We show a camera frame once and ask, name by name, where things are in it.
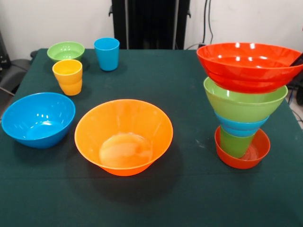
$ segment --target blue cup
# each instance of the blue cup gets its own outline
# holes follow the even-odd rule
[[[268,116],[259,122],[235,122],[218,115],[216,112],[215,115],[219,119],[221,127],[227,133],[236,137],[247,137],[255,134],[269,118]]]
[[[120,43],[115,38],[100,38],[94,43],[99,66],[104,71],[118,67]]]

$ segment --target white wall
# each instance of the white wall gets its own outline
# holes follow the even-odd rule
[[[256,42],[303,51],[303,0],[212,0],[213,43]],[[185,48],[203,39],[205,0],[191,0]],[[206,30],[206,43],[210,42]]]
[[[191,0],[185,48],[202,41],[205,0]],[[93,48],[114,36],[111,0],[0,0],[0,30],[11,59],[66,40]],[[303,0],[212,0],[213,43],[259,42],[303,51]],[[206,43],[210,41],[207,30]]]
[[[0,30],[10,58],[30,58],[61,41],[93,48],[97,38],[114,36],[111,0],[0,0]]]

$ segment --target dark green cloth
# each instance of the dark green cloth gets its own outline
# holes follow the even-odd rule
[[[62,93],[52,65],[41,49],[15,100]],[[1,226],[303,225],[303,134],[285,101],[262,127],[271,140],[268,156],[238,170],[216,155],[219,122],[194,51],[121,50],[118,69],[103,72],[94,51],[86,50],[83,65],[82,92],[71,97],[75,121],[58,145],[27,148],[0,130]],[[174,127],[165,155],[131,177],[108,174],[74,144],[80,118],[119,98],[157,105]]]

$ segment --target bowl rim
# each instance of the bowl rim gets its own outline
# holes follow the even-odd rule
[[[218,143],[218,141],[217,141],[216,135],[217,135],[217,133],[220,133],[220,131],[219,131],[220,129],[221,129],[221,126],[219,125],[219,126],[217,127],[216,131],[214,132],[214,141],[215,141],[215,144],[219,147],[219,149],[220,149],[221,152],[223,152],[225,155],[227,155],[229,158],[231,158],[231,159],[233,159],[233,160],[240,161],[240,162],[247,162],[247,163],[249,163],[249,162],[256,162],[256,161],[261,161],[261,160],[269,153],[269,151],[270,151],[270,139],[269,139],[268,135],[267,135],[262,129],[258,129],[258,131],[261,131],[262,134],[265,135],[265,138],[266,138],[267,141],[268,141],[269,148],[268,148],[268,150],[266,151],[266,153],[265,153],[263,156],[258,157],[257,159],[254,159],[254,160],[245,160],[245,159],[233,157],[233,156],[227,154],[227,153],[221,148],[221,146],[219,145],[219,143]]]
[[[100,106],[103,106],[103,105],[107,105],[109,103],[113,103],[113,102],[121,102],[121,101],[136,101],[136,102],[140,102],[140,103],[145,103],[145,104],[148,104],[148,105],[151,105],[153,107],[155,107],[156,109],[158,109],[160,112],[162,112],[164,114],[164,116],[167,118],[167,120],[169,121],[169,128],[171,130],[171,136],[169,138],[169,143],[167,144],[167,147],[163,150],[163,152],[161,152],[157,157],[153,158],[152,160],[150,160],[149,162],[147,163],[144,163],[142,165],[139,165],[139,166],[133,166],[133,167],[128,167],[128,168],[116,168],[116,167],[108,167],[108,166],[104,166],[104,165],[101,165],[99,163],[96,163],[96,162],[93,162],[91,161],[90,159],[88,159],[86,157],[85,154],[83,154],[83,152],[80,150],[79,148],[79,145],[78,145],[78,142],[77,142],[77,134],[78,134],[78,130],[79,130],[79,125],[80,123],[83,121],[84,117],[86,117],[90,112],[92,112],[93,110],[99,108]],[[80,119],[80,121],[78,122],[77,126],[76,126],[76,130],[75,130],[75,135],[74,135],[74,140],[75,140],[75,144],[76,144],[76,147],[78,149],[78,151],[80,152],[80,154],[86,159],[88,160],[89,162],[101,167],[101,168],[106,168],[106,169],[113,169],[113,170],[130,170],[130,169],[137,169],[137,168],[140,168],[140,167],[143,167],[143,166],[147,166],[147,165],[151,165],[153,162],[155,162],[157,159],[159,159],[167,150],[168,148],[170,147],[171,143],[172,143],[172,139],[173,139],[173,134],[174,134],[174,130],[173,130],[173,125],[171,123],[171,120],[170,118],[168,117],[168,115],[163,111],[161,110],[159,107],[157,107],[156,105],[154,104],[151,104],[149,102],[146,102],[146,101],[143,101],[143,100],[139,100],[139,99],[131,99],[131,98],[127,98],[127,99],[115,99],[115,100],[110,100],[110,101],[107,101],[107,102],[104,102],[104,103],[101,103],[95,107],[93,107],[92,109],[90,109],[88,112],[86,112]]]
[[[254,95],[265,95],[265,94],[269,94],[269,93],[273,93],[273,92],[276,92],[278,91],[279,89],[284,89],[285,93],[282,97],[276,99],[276,100],[273,100],[273,101],[269,101],[269,102],[263,102],[263,103],[244,103],[244,102],[238,102],[238,101],[232,101],[230,99],[227,99],[227,98],[223,98],[223,97],[220,97],[220,96],[217,96],[215,94],[213,94],[212,92],[209,91],[209,89],[206,87],[206,82],[208,80],[211,80],[216,86],[220,87],[219,85],[217,85],[210,77],[206,77],[204,82],[203,82],[203,86],[204,86],[204,89],[207,93],[209,93],[210,95],[212,95],[213,97],[215,97],[216,99],[221,99],[221,100],[224,100],[226,102],[229,102],[229,103],[233,103],[233,104],[237,104],[237,105],[246,105],[246,106],[260,106],[260,105],[267,105],[267,104],[271,104],[271,103],[275,103],[275,102],[279,102],[281,100],[283,100],[287,93],[288,93],[288,88],[286,85],[283,85],[282,87],[279,87],[277,90],[275,91],[272,91],[272,92],[267,92],[267,93],[254,93]],[[232,90],[227,90],[227,91],[230,91],[230,92],[233,92],[233,93],[238,93],[238,94],[246,94],[246,95],[249,95],[249,93],[241,93],[241,92],[236,92],[236,91],[232,91]]]
[[[50,59],[54,60],[54,61],[62,61],[62,60],[64,60],[64,59],[53,58],[53,57],[49,54],[49,51],[50,51],[52,48],[54,48],[55,46],[57,46],[57,45],[59,45],[59,44],[64,44],[64,43],[78,44],[79,46],[81,46],[81,47],[83,48],[82,52],[81,52],[79,55],[77,55],[76,57],[72,58],[72,59],[79,58],[79,57],[80,57],[81,55],[83,55],[84,52],[85,52],[85,47],[84,47],[83,44],[81,44],[81,43],[79,43],[79,42],[76,42],[76,41],[63,41],[63,42],[58,42],[58,43],[55,43],[55,44],[51,45],[51,46],[47,49],[47,52],[46,52],[46,53],[47,53],[47,56],[48,56]]]
[[[292,48],[288,48],[288,47],[285,47],[285,46],[280,46],[280,45],[271,45],[271,44],[264,44],[264,43],[250,43],[250,42],[227,42],[227,43],[217,43],[217,44],[211,44],[211,45],[222,45],[222,44],[236,44],[236,43],[239,43],[239,44],[256,44],[256,45],[262,45],[262,46],[272,46],[272,47],[278,47],[278,48],[283,48],[283,49],[288,49],[288,50],[291,50],[291,51],[294,51],[294,52],[297,52],[300,56],[301,52],[295,50],[295,49],[292,49]],[[220,64],[220,65],[226,65],[226,66],[230,66],[230,67],[236,67],[236,68],[239,68],[239,66],[236,66],[236,65],[233,65],[233,64],[229,64],[229,63],[220,63],[220,62],[217,62],[217,61],[213,61],[209,58],[205,58],[205,57],[202,57],[200,54],[199,54],[199,50],[201,50],[202,48],[207,48],[208,46],[210,45],[205,45],[205,46],[201,46],[199,47],[197,50],[196,50],[196,54],[199,58],[202,58],[203,60],[206,60],[206,61],[210,61],[212,63],[216,63],[216,64]],[[285,70],[285,69],[295,69],[295,68],[300,68],[302,67],[302,65],[295,65],[295,66],[287,66],[287,67],[262,67],[262,68],[256,68],[256,67],[252,67],[252,66],[243,66],[241,68],[243,69],[254,69],[254,70]]]
[[[12,108],[14,105],[17,105],[17,103],[21,102],[22,100],[24,99],[27,99],[31,96],[38,96],[38,95],[45,95],[45,94],[50,94],[50,95],[55,95],[55,96],[61,96],[63,98],[65,98],[66,100],[68,100],[71,104],[72,104],[72,111],[73,111],[73,114],[72,114],[72,117],[69,119],[68,123],[58,132],[54,132],[53,134],[51,135],[48,135],[48,136],[44,136],[44,137],[40,137],[40,138],[35,138],[35,139],[32,139],[32,140],[29,140],[29,139],[26,139],[26,138],[21,138],[21,137],[16,137],[16,136],[13,136],[11,133],[8,133],[7,129],[4,127],[3,125],[3,122],[4,122],[4,119],[6,117],[6,115],[8,114],[10,108]],[[22,141],[36,141],[36,140],[41,140],[41,139],[45,139],[45,138],[49,138],[53,135],[56,135],[57,133],[63,131],[64,129],[66,129],[67,127],[69,127],[70,123],[73,121],[74,117],[75,117],[75,114],[76,114],[76,106],[75,106],[75,103],[70,99],[68,98],[67,96],[65,95],[62,95],[62,94],[59,94],[59,93],[56,93],[56,92],[39,92],[39,93],[34,93],[34,94],[31,94],[31,95],[27,95],[27,96],[24,96],[20,99],[18,99],[17,101],[15,101],[12,105],[10,105],[4,112],[3,116],[2,116],[2,120],[1,120],[1,126],[2,126],[2,129],[4,130],[4,132],[9,135],[10,137],[16,139],[16,140],[22,140]]]

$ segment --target orange bowl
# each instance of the orange bowl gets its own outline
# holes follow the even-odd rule
[[[225,164],[237,169],[250,169],[256,166],[269,153],[269,138],[262,129],[259,129],[243,157],[230,156],[220,147],[220,127],[214,133],[214,140],[217,154]]]
[[[75,143],[91,163],[118,176],[148,168],[169,148],[173,127],[158,107],[119,99],[96,106],[79,121]]]
[[[196,53],[213,81],[242,93],[274,91],[303,70],[303,64],[289,66],[301,53],[282,46],[222,43],[200,47]]]

